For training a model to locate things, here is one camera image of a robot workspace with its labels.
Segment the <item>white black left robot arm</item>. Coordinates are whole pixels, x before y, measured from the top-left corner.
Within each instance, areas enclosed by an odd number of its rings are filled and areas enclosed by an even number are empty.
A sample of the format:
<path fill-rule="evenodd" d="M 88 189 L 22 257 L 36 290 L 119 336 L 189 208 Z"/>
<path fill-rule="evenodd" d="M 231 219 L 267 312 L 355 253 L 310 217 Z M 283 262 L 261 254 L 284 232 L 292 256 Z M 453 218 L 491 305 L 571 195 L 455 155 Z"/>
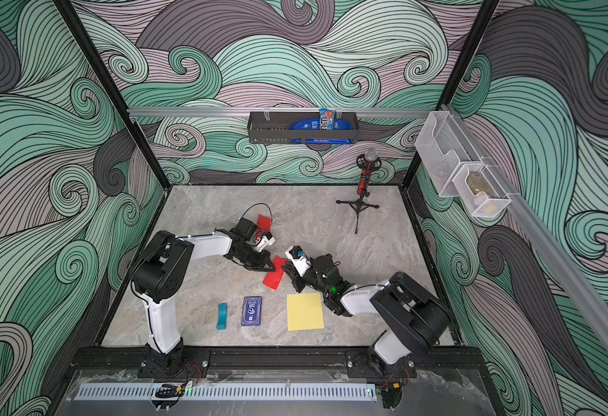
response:
<path fill-rule="evenodd" d="M 222 257 L 245 270 L 276 270 L 268 248 L 275 243 L 246 218 L 230 230 L 215 229 L 210 234 L 175 235 L 160 231 L 139 254 L 130 269 L 130 288 L 144 303 L 149 327 L 148 345 L 160 355 L 169 355 L 182 343 L 175 317 L 175 297 L 193 261 Z"/>

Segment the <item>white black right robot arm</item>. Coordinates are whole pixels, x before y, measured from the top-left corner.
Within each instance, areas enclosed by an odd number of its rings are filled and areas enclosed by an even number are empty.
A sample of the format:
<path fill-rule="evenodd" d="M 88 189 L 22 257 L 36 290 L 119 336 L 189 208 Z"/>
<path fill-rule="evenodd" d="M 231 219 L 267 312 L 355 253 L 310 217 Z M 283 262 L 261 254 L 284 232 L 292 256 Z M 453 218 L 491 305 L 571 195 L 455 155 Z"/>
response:
<path fill-rule="evenodd" d="M 426 355 L 451 323 L 451 312 L 428 289 L 404 272 L 378 284 L 343 279 L 332 255 L 309 258 L 299 246 L 286 253 L 283 270 L 300 293 L 321 294 L 322 303 L 342 317 L 378 315 L 388 329 L 368 350 L 374 364 L 391 367 L 409 355 Z"/>

